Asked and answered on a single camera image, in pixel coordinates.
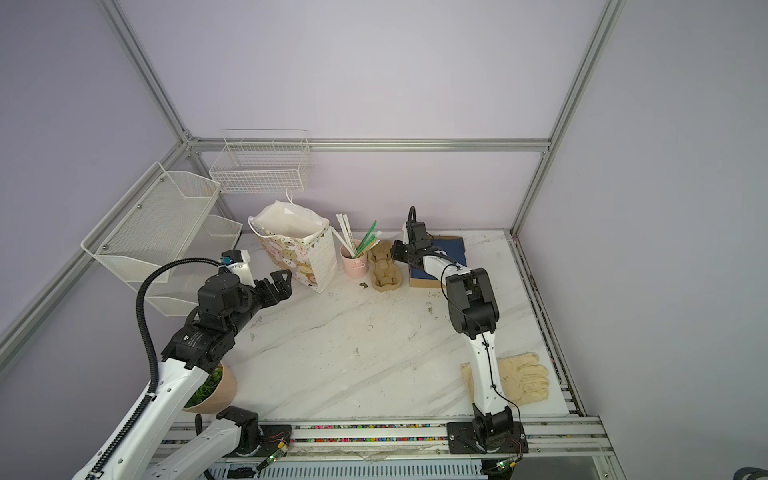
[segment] cardboard box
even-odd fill
[[[440,250],[444,250],[445,254],[456,260],[461,265],[467,264],[467,258],[464,254],[464,239],[461,237],[454,237],[451,235],[435,235],[433,238],[433,244]],[[427,275],[425,272],[417,268],[408,268],[409,271],[409,286],[415,288],[440,288],[440,279],[435,278],[432,275]]]

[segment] white metal mesh shelf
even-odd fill
[[[242,229],[241,223],[208,215],[184,256],[218,259],[222,252],[234,248]],[[205,263],[177,266],[170,270],[167,282],[152,283],[145,299],[165,316],[187,316],[197,305],[197,291],[215,274],[216,268]],[[141,282],[129,285],[138,290]]]
[[[181,258],[219,195],[216,181],[160,169],[159,178],[98,247],[89,250],[86,240],[81,244],[124,282],[142,282],[159,266]],[[169,275],[155,282],[167,282]]]
[[[224,149],[210,169],[226,194],[306,189],[313,168],[310,143],[300,130],[225,130]]]

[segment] green succulent plant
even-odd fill
[[[197,389],[197,391],[190,397],[189,400],[187,400],[187,404],[184,406],[184,408],[189,409],[190,407],[199,405],[203,400],[210,397],[214,390],[216,390],[216,387],[219,386],[222,375],[223,369],[221,368],[221,365],[219,365],[216,367],[214,372],[208,376],[208,379],[205,381],[205,383],[200,386],[199,389]]]

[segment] beige glove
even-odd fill
[[[504,396],[518,405],[549,398],[549,371],[547,367],[538,365],[538,355],[533,352],[498,359],[498,374],[502,377]],[[462,377],[469,398],[474,401],[475,383],[468,363],[462,365]]]

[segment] pen holder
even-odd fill
[[[355,247],[360,245],[360,240],[355,240]],[[350,258],[352,254],[342,245],[339,250],[341,261],[344,265],[344,273],[349,278],[363,278],[368,273],[368,256],[363,255],[360,258]]]

